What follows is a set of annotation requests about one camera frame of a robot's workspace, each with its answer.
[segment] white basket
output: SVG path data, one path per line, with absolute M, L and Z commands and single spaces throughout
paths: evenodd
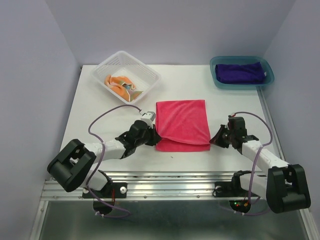
M 143 93 L 132 101 L 126 101 L 104 84 L 109 74 L 114 77 L 126 76 L 136 86 L 136 90 L 143 91 Z M 100 63 L 92 70 L 91 75 L 101 86 L 126 104 L 136 103 L 161 79 L 159 73 L 125 51 L 118 51 Z

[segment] orange cloth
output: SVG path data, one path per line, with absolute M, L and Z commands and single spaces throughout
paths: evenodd
M 136 91 L 136 86 L 126 76 L 112 76 L 109 74 L 104 80 L 104 84 L 121 96 L 127 102 L 133 101 L 142 91 Z

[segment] gray wall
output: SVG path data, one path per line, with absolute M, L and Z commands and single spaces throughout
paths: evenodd
M 0 7 L 0 239 L 28 239 L 79 65 L 43 0 Z
M 46 0 L 81 64 L 119 50 L 147 64 L 262 56 L 294 0 Z
M 264 55 L 275 82 L 266 100 L 288 162 L 307 174 L 320 226 L 320 1 L 297 0 Z

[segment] teal plastic bin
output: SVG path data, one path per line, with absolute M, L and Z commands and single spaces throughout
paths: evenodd
M 266 72 L 266 76 L 263 83 L 260 84 L 226 84 L 217 80 L 216 76 L 216 65 L 217 64 L 254 64 L 256 62 L 260 62 L 261 66 Z M 228 89 L 228 90 L 255 90 L 257 87 L 264 87 L 270 85 L 274 82 L 275 76 L 272 71 L 269 63 L 264 60 L 262 57 L 258 56 L 216 56 L 210 61 L 210 70 L 213 77 L 214 84 L 220 89 Z

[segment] gray floor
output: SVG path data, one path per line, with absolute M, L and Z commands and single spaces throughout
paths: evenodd
M 90 201 L 49 203 L 41 240 L 303 240 L 298 212 L 240 216 L 218 201 L 120 202 L 126 219 L 95 216 Z M 260 201 L 250 212 L 266 207 Z

